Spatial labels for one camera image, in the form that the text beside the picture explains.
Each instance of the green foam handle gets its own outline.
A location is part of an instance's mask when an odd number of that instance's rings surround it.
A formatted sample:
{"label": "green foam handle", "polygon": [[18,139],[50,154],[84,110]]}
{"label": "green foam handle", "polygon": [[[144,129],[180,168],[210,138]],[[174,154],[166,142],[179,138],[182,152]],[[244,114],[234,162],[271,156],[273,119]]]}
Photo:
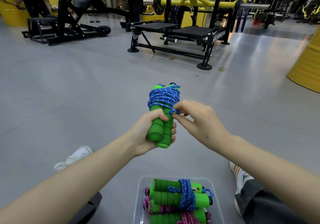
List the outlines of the green foam handle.
{"label": "green foam handle", "polygon": [[[172,186],[174,188],[182,188],[182,185],[179,181],[170,181],[170,180],[155,178],[153,180],[152,188],[150,188],[149,195],[150,195],[150,197],[153,197],[154,191],[168,192],[168,187],[170,187],[170,186]],[[201,184],[192,183],[192,182],[191,182],[191,189],[195,193],[202,193],[202,190],[203,190]]]}
{"label": "green foam handle", "polygon": [[[159,89],[159,88],[163,88],[163,87],[161,85],[155,85],[153,87],[153,90]],[[152,125],[148,131],[147,137],[152,141],[157,141],[158,147],[168,148],[171,145],[171,136],[172,136],[171,130],[173,128],[174,119],[169,114],[170,109],[159,106],[159,105],[153,105],[150,111],[153,111],[156,109],[162,109],[164,114],[168,117],[169,121],[162,121],[161,119],[153,120]]]}
{"label": "green foam handle", "polygon": [[[209,196],[202,193],[195,194],[195,206],[199,208],[206,208],[210,205]],[[182,199],[182,193],[171,193],[171,192],[154,192],[154,203],[155,204],[167,204],[178,206]]]}
{"label": "green foam handle", "polygon": [[[201,223],[207,222],[206,212],[204,210],[194,210],[194,217]],[[180,213],[158,214],[150,217],[150,224],[176,224],[182,221]]]}

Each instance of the right hand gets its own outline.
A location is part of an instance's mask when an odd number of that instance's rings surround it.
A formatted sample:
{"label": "right hand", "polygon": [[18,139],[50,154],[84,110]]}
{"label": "right hand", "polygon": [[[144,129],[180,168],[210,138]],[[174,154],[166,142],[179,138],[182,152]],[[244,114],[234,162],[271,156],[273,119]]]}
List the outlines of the right hand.
{"label": "right hand", "polygon": [[[212,107],[197,101],[183,100],[173,107],[182,115],[174,114],[176,119],[194,138],[210,150],[219,151],[232,135],[226,130]],[[194,121],[186,118],[190,115]]]}

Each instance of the gray floor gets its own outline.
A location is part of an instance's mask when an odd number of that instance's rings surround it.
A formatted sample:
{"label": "gray floor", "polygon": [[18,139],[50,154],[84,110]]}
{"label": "gray floor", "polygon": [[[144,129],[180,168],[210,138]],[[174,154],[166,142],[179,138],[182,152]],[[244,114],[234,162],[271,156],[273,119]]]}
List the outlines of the gray floor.
{"label": "gray floor", "polygon": [[[320,174],[320,95],[286,78],[306,40],[231,34],[229,46],[215,45],[213,69],[202,71],[195,59],[143,48],[128,53],[131,34],[117,19],[106,23],[109,37],[49,47],[0,20],[0,208],[53,175],[53,166],[79,146],[97,150],[126,132],[148,111],[149,91],[158,83],[181,85],[181,99],[212,106],[231,133]],[[162,44],[158,34],[146,36]],[[177,130],[169,149],[134,159],[101,190],[91,223],[132,222],[145,174],[206,177],[225,222],[243,223],[228,160]]]}

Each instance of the barbell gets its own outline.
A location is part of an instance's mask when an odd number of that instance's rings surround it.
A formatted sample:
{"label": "barbell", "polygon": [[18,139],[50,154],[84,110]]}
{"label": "barbell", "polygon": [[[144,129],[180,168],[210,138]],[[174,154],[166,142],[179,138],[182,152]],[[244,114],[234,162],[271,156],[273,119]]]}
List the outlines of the barbell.
{"label": "barbell", "polygon": [[[232,8],[238,12],[239,8],[250,8],[250,9],[268,9],[269,4],[251,4],[251,3],[242,3],[242,0],[237,0],[234,2],[219,2],[220,8]],[[166,0],[144,0],[144,4],[152,4],[153,9],[157,15],[162,15],[166,8]],[[170,3],[172,6],[197,6],[197,7],[214,7],[215,1],[208,0],[171,0]]]}

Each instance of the striped shoe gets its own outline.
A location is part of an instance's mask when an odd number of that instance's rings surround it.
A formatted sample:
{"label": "striped shoe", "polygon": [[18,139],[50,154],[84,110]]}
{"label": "striped shoe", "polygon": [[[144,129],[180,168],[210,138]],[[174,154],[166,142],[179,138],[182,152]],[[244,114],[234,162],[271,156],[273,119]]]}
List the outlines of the striped shoe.
{"label": "striped shoe", "polygon": [[[238,167],[232,162],[230,162],[230,168],[235,176],[235,182],[237,184],[237,190],[235,194],[240,194],[241,189],[243,188],[245,182],[248,181],[249,179],[253,179],[253,177],[251,177],[248,173],[243,171],[240,167]],[[241,215],[236,198],[234,198],[234,206],[238,214]]]}

